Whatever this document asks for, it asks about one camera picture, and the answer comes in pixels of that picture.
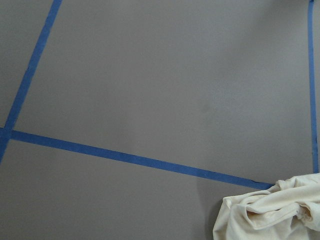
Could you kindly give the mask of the cream long-sleeve graphic shirt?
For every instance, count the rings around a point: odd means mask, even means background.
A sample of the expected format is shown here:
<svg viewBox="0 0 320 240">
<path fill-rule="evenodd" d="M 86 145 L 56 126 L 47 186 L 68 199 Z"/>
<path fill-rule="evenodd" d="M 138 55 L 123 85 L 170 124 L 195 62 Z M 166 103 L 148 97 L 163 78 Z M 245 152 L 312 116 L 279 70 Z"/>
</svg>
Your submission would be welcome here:
<svg viewBox="0 0 320 240">
<path fill-rule="evenodd" d="M 224 197 L 212 235 L 215 240 L 318 240 L 319 173 L 278 180 L 267 190 Z"/>
</svg>

